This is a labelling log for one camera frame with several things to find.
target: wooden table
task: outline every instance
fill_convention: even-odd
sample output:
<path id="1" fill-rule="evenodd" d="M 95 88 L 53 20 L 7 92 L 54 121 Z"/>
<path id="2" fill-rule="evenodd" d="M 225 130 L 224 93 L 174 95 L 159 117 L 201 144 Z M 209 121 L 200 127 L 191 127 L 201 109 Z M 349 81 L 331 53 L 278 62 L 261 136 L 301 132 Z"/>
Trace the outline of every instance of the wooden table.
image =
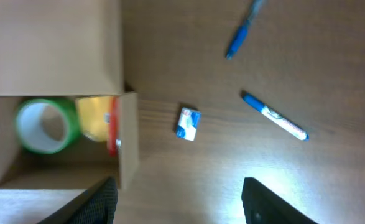
<path id="1" fill-rule="evenodd" d="M 141 168 L 116 223 L 244 223 L 255 177 L 319 223 L 365 223 L 365 1 L 267 1 L 232 60 L 249 1 L 124 1 L 126 81 L 140 93 Z M 301 125 L 301 142 L 246 105 Z M 173 133 L 181 103 L 202 120 Z"/>

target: cardboard box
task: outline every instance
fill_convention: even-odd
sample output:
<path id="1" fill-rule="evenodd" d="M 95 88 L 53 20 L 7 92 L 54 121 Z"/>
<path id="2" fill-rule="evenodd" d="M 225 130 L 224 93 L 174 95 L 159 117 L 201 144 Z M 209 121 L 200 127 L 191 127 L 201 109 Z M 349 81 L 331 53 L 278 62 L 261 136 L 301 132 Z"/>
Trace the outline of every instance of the cardboard box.
<path id="1" fill-rule="evenodd" d="M 119 96 L 118 157 L 83 136 L 53 155 L 21 148 L 14 120 L 23 97 L 91 95 Z M 0 189 L 87 189 L 109 175 L 125 189 L 139 164 L 137 128 L 117 0 L 0 1 Z"/>

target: blue pen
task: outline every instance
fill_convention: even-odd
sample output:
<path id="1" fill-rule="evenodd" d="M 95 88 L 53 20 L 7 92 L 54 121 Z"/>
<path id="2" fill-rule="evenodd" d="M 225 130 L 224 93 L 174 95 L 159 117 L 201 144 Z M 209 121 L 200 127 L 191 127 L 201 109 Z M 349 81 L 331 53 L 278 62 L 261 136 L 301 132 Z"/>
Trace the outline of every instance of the blue pen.
<path id="1" fill-rule="evenodd" d="M 239 50 L 247 36 L 251 22 L 257 16 L 263 1 L 265 0 L 254 0 L 254 2 L 251 4 L 249 15 L 244 21 L 244 24 L 239 27 L 238 31 L 236 32 L 236 35 L 229 46 L 228 53 L 226 54 L 226 59 L 232 59 L 233 55 Z"/>
<path id="2" fill-rule="evenodd" d="M 271 121 L 275 122 L 280 127 L 284 128 L 290 134 L 297 137 L 299 140 L 307 141 L 309 140 L 309 135 L 299 128 L 297 125 L 293 124 L 291 121 L 285 119 L 280 114 L 276 113 L 274 110 L 270 109 L 267 105 L 263 104 L 263 102 L 259 101 L 252 95 L 246 93 L 243 97 L 243 100 L 254 109 L 258 110 L 265 117 L 269 118 Z"/>

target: green tape roll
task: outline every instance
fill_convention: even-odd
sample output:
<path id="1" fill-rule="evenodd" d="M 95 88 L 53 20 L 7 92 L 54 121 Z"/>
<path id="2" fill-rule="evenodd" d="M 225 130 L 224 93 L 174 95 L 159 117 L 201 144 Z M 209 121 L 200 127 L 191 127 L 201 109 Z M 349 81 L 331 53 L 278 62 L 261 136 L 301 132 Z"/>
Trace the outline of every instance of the green tape roll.
<path id="1" fill-rule="evenodd" d="M 28 100 L 17 112 L 16 132 L 31 152 L 59 152 L 80 136 L 75 104 L 64 98 Z"/>

